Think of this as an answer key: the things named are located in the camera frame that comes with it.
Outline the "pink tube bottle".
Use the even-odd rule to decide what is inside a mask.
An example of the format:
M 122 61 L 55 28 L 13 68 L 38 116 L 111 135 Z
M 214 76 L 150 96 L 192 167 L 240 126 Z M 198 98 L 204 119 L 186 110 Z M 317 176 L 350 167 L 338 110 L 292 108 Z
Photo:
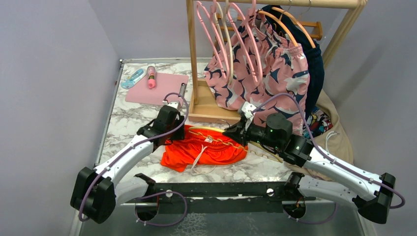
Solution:
M 154 89 L 156 87 L 156 69 L 154 66 L 149 66 L 147 68 L 147 77 L 148 77 L 148 88 Z

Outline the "wooden clothes rack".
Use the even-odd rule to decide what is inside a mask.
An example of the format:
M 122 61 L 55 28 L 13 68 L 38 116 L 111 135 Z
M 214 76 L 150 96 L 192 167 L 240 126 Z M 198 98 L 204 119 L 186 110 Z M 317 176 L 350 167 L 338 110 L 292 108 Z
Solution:
M 190 60 L 192 69 L 192 94 L 190 101 L 190 113 L 188 119 L 193 122 L 218 123 L 219 119 L 234 124 L 239 121 L 240 116 L 237 112 L 229 111 L 217 106 L 214 96 L 212 95 L 208 85 L 204 79 L 198 77 L 197 71 L 197 55 L 196 55 L 196 36 L 195 36 L 195 11 L 193 0 L 186 1 Z M 337 8 L 347 9 L 347 13 L 334 33 L 326 50 L 323 52 L 323 62 L 326 68 L 345 37 L 351 30 L 357 18 L 367 5 L 366 0 L 259 0 L 260 4 L 277 4 L 300 7 L 316 7 L 316 8 Z

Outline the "pink clipboard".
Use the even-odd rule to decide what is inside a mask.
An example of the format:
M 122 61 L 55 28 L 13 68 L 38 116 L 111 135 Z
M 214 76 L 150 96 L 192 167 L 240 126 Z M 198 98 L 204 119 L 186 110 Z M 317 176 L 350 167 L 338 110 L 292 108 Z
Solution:
M 143 78 L 132 88 L 127 90 L 126 102 L 163 105 L 163 99 L 171 92 L 179 93 L 186 87 L 189 76 L 178 74 L 157 73 L 156 87 L 148 88 L 148 80 Z

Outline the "colourful print garment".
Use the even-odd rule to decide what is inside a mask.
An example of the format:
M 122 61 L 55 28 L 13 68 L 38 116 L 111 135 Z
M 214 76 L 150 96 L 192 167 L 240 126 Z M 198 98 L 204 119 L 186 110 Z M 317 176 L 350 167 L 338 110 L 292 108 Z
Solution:
M 313 108 L 306 121 L 313 137 L 320 136 L 333 127 L 329 115 L 317 106 Z

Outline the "pink shark print shorts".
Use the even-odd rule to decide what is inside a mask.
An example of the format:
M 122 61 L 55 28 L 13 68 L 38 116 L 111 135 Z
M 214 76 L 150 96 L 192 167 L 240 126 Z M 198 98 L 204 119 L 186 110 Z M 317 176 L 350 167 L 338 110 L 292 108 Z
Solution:
M 246 55 L 238 35 L 231 37 L 233 47 L 233 82 L 221 75 L 216 57 L 204 69 L 206 83 L 216 104 L 223 109 L 236 111 L 247 101 L 255 106 L 280 94 L 255 113 L 254 123 L 265 126 L 269 114 L 280 112 L 293 124 L 293 133 L 303 133 L 302 115 L 305 114 L 307 90 L 310 82 L 308 63 L 300 44 L 295 45 L 288 38 L 279 36 L 264 14 L 257 13 L 249 20 L 259 50 L 262 65 L 262 82 L 256 86 L 250 74 Z M 252 47 L 244 25 L 238 27 L 245 46 Z M 256 66 L 254 49 L 249 49 L 252 63 Z

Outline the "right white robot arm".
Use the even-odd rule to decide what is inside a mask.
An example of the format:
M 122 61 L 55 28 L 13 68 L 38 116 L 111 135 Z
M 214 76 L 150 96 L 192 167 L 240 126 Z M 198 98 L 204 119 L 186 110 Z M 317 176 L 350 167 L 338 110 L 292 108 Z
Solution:
M 365 219 L 385 224 L 395 177 L 389 173 L 373 174 L 340 160 L 321 147 L 315 147 L 303 136 L 293 134 L 292 128 L 293 124 L 280 113 L 269 115 L 264 127 L 242 116 L 223 135 L 243 146 L 249 142 L 260 144 L 288 164 L 314 170 L 331 179 L 325 181 L 292 172 L 284 186 L 284 195 L 288 199 L 313 197 L 329 200 L 354 207 Z

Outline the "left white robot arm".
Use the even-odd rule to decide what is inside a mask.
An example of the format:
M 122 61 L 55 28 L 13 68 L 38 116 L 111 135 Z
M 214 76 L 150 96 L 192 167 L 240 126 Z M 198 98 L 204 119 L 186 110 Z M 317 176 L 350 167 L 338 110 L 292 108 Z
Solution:
M 78 172 L 70 205 L 78 211 L 81 222 L 105 222 L 122 202 L 118 187 L 122 178 L 167 141 L 184 139 L 187 115 L 181 115 L 181 106 L 177 101 L 163 105 L 157 117 L 141 127 L 115 156 L 93 169 L 84 167 Z

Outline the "navy blue garment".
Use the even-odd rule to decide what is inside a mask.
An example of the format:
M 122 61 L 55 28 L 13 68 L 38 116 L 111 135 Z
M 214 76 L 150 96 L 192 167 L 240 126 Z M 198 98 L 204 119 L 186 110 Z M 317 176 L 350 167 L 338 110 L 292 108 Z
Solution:
M 310 73 L 310 82 L 308 85 L 307 98 L 305 103 L 305 113 L 308 117 L 311 114 L 313 108 L 316 106 L 319 95 L 322 91 L 325 78 L 325 70 L 320 47 L 319 49 L 303 49 L 303 52 L 306 56 L 308 70 Z

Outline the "yellow hanger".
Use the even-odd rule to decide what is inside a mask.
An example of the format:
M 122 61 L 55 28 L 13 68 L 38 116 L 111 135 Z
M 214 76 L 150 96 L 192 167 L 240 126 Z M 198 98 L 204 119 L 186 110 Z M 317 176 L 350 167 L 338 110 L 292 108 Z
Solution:
M 233 147 L 235 149 L 242 149 L 243 151 L 246 151 L 246 152 L 255 154 L 256 156 L 259 156 L 259 157 L 265 157 L 265 158 L 267 158 L 269 160 L 273 160 L 273 161 L 280 162 L 280 163 L 283 163 L 284 162 L 283 159 L 281 157 L 279 157 L 277 154 L 273 154 L 273 153 L 267 152 L 267 150 L 264 147 L 262 147 L 260 144 L 258 144 L 258 143 L 249 142 L 250 145 L 252 145 L 255 148 L 258 148 L 258 149 L 264 151 L 265 153 L 258 153 L 258 152 L 254 151 L 254 150 L 245 149 L 244 146 L 242 146 L 240 144 L 234 145 L 231 142 L 224 142 L 221 139 L 215 139 L 211 135 L 205 135 L 205 134 L 203 134 L 201 132 L 201 130 L 213 131 L 213 132 L 220 133 L 220 134 L 225 131 L 223 129 L 216 128 L 216 127 L 209 127 L 209 126 L 191 126 L 189 128 L 189 133 L 194 134 L 194 135 L 198 135 L 198 136 L 202 136 L 202 137 L 205 137 L 205 138 L 211 138 L 213 141 L 220 142 L 223 145 L 231 146 L 231 147 Z

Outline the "light blue package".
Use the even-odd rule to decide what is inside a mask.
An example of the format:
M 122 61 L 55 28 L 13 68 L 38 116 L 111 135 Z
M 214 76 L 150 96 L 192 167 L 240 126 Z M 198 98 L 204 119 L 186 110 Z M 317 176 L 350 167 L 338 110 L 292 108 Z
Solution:
M 145 76 L 144 69 L 138 69 L 132 75 L 128 76 L 126 80 L 121 82 L 120 86 L 123 89 L 131 89 Z

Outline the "orange shorts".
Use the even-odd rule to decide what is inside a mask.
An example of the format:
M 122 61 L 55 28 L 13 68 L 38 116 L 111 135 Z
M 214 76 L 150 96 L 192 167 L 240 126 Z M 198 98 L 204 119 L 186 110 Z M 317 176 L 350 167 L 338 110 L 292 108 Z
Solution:
M 160 164 L 177 172 L 183 172 L 187 166 L 191 167 L 192 175 L 206 175 L 212 172 L 215 167 L 231 165 L 242 161 L 247 152 L 242 149 L 235 149 L 231 146 L 223 145 L 213 141 L 211 138 L 189 133 L 192 125 L 185 125 L 185 139 L 173 141 L 172 144 L 166 142 L 165 151 L 162 155 Z M 231 142 L 237 145 L 232 139 L 208 130 L 201 130 L 205 135 L 211 135 L 215 139 L 224 142 Z

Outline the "beige garment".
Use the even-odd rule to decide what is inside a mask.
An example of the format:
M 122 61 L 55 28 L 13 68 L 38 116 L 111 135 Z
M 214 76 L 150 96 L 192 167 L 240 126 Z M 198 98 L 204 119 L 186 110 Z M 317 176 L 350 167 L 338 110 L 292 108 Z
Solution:
M 354 152 L 349 138 L 340 123 L 335 105 L 328 95 L 321 91 L 316 106 L 329 115 L 333 127 L 320 136 L 314 137 L 318 146 L 325 151 L 350 164 L 354 163 Z

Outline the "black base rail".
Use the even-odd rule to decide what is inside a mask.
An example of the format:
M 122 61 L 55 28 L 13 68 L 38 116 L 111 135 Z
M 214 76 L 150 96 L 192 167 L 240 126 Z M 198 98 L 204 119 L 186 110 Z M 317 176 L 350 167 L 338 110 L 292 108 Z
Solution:
M 148 195 L 161 196 L 131 203 L 153 207 L 160 214 L 183 213 L 282 213 L 283 205 L 301 200 L 300 193 L 284 181 L 156 183 Z

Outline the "cream hanger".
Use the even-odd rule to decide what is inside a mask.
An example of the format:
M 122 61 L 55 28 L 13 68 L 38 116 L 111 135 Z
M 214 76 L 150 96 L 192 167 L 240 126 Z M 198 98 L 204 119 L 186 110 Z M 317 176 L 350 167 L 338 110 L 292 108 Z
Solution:
M 234 71 L 234 65 L 233 65 L 233 52 L 232 52 L 232 46 L 231 46 L 231 39 L 230 39 L 230 35 L 229 35 L 229 31 L 227 29 L 227 24 L 226 24 L 226 19 L 227 19 L 227 13 L 229 12 L 229 1 L 226 0 L 225 1 L 225 7 L 224 10 L 223 8 L 220 6 L 219 3 L 217 3 L 217 8 L 214 10 L 215 13 L 215 23 L 216 23 L 216 27 L 219 31 L 221 40 L 224 40 L 223 37 L 223 33 L 222 30 L 220 28 L 220 24 L 217 20 L 217 10 L 219 10 L 219 14 L 220 14 L 220 19 L 222 21 L 222 26 L 224 28 L 224 33 L 226 35 L 226 42 L 227 44 L 225 45 L 225 50 L 224 50 L 224 57 L 225 57 L 225 62 L 228 65 L 228 69 L 227 69 L 227 78 L 228 78 L 228 85 L 231 85 L 233 82 L 233 71 Z

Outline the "orange wooden hanger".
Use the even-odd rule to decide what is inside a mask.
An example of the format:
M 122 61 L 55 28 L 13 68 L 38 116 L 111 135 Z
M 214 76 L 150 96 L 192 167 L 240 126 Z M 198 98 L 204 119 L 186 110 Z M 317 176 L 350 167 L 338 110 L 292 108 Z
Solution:
M 302 46 L 304 50 L 319 49 L 320 45 L 310 36 L 305 27 L 288 11 L 284 11 L 279 5 L 266 5 L 261 8 L 261 11 L 273 15 L 276 19 L 288 29 L 295 41 Z M 265 16 L 267 21 L 271 24 L 272 29 L 281 37 L 288 38 L 290 35 L 269 15 Z

